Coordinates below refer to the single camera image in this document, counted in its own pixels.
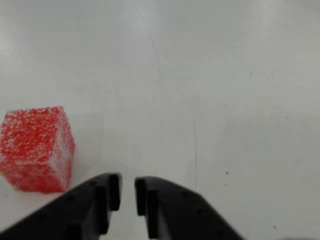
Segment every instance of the white table surface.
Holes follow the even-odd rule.
[[[320,239],[319,26],[317,0],[0,0],[0,118],[62,105],[71,185],[122,173],[102,240],[147,239],[146,175],[248,240]],[[58,195],[1,178],[0,229]]]

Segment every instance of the red cube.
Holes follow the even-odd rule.
[[[0,173],[17,190],[66,191],[74,152],[62,106],[8,111],[0,126]]]

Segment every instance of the white surface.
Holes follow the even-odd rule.
[[[320,239],[319,25],[316,0],[1,0],[0,117],[63,105],[72,185],[122,173],[101,239],[147,239],[145,175],[196,188],[249,240]],[[1,179],[1,229],[56,196]]]

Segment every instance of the speckled red texture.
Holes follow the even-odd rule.
[[[0,173],[17,190],[67,190],[74,151],[62,106],[8,111],[0,126]]]

